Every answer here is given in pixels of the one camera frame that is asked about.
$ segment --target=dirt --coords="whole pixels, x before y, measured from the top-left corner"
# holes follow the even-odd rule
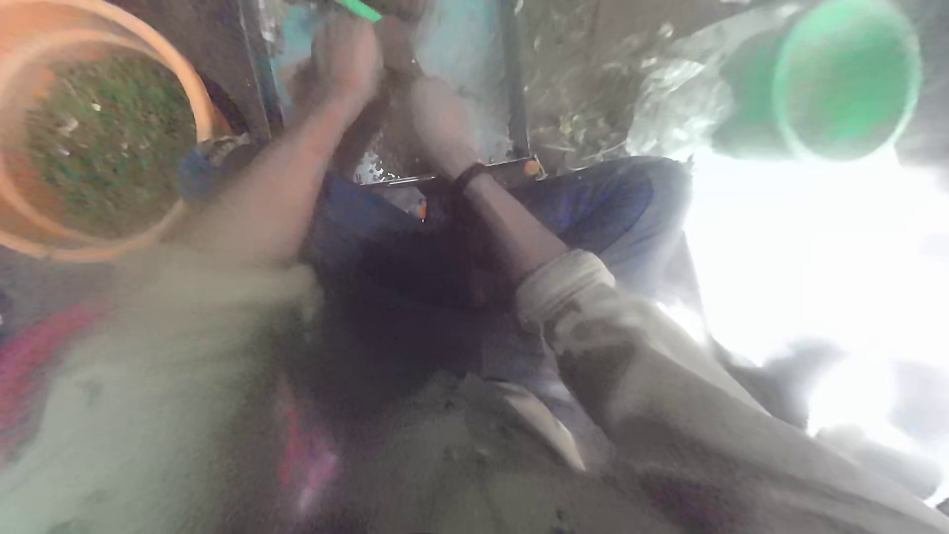
[[[177,162],[195,122],[175,75],[146,56],[54,66],[57,79],[28,116],[33,166],[64,201],[63,222],[123,238],[177,200]]]

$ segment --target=bracelet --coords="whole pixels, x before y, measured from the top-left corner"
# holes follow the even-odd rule
[[[491,174],[488,172],[488,167],[482,163],[475,163],[474,165],[468,167],[468,169],[458,175],[458,178],[455,180],[455,183],[452,184],[456,193],[459,195],[464,195],[465,189],[468,188],[468,184],[472,182],[475,178],[481,176],[482,174]]]

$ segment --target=plastic sheet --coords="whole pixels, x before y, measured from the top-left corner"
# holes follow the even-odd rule
[[[686,161],[711,143],[735,100],[717,69],[686,59],[660,59],[649,67],[629,128],[630,156]]]

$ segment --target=wrist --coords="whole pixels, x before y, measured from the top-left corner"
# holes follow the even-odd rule
[[[477,153],[474,150],[463,146],[457,150],[450,151],[450,153],[442,157],[438,163],[445,171],[448,179],[455,181],[463,172],[472,168],[473,165],[481,163],[481,159],[477,157]]]

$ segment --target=metal bar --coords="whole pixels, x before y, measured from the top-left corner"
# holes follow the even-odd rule
[[[251,59],[254,81],[260,93],[260,105],[267,119],[268,135],[273,139],[284,131],[284,116],[280,110],[280,99],[270,69],[270,55],[267,42],[260,29],[260,16],[254,0],[237,0],[240,11],[240,23],[244,30],[244,42]]]
[[[504,46],[505,78],[508,82],[511,121],[508,134],[511,136],[512,156],[530,157],[528,140],[528,113],[524,104],[524,78],[521,74],[521,49],[517,40],[517,20],[513,0],[497,0],[500,13],[501,40]]]

